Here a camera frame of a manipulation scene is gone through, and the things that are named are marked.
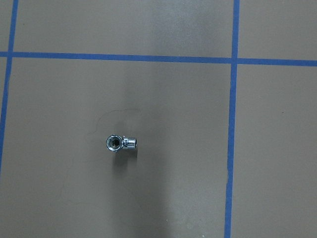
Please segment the chrome metal pipe fitting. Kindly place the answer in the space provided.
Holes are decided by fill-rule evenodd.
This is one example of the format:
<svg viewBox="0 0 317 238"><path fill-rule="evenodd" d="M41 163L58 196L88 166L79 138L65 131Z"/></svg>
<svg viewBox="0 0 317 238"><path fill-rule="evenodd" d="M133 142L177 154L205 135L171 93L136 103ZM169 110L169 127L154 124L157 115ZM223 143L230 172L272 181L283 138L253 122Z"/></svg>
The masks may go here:
<svg viewBox="0 0 317 238"><path fill-rule="evenodd" d="M113 134L106 139L106 147L112 152L118 152L120 150L136 150L137 139L135 137Z"/></svg>

